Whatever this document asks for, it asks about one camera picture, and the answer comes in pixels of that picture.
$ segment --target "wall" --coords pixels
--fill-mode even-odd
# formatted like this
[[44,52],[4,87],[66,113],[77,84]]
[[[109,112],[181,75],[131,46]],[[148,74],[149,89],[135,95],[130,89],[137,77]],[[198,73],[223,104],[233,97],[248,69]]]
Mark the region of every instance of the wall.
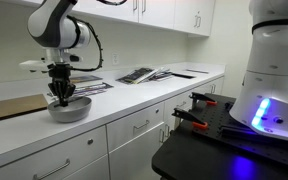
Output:
[[226,96],[238,96],[251,50],[248,4],[248,0],[216,0],[211,36],[189,39],[189,61],[227,65],[222,91]]
[[[29,36],[27,20],[34,8],[0,2],[0,82],[47,77],[47,74],[29,73],[18,64],[38,60],[42,48]],[[103,70],[134,66],[158,65],[186,60],[187,35],[145,26],[110,20],[79,17],[95,28],[104,48]],[[84,58],[79,67],[96,66],[98,50],[91,46],[75,51]],[[112,66],[112,53],[120,56],[120,65]]]

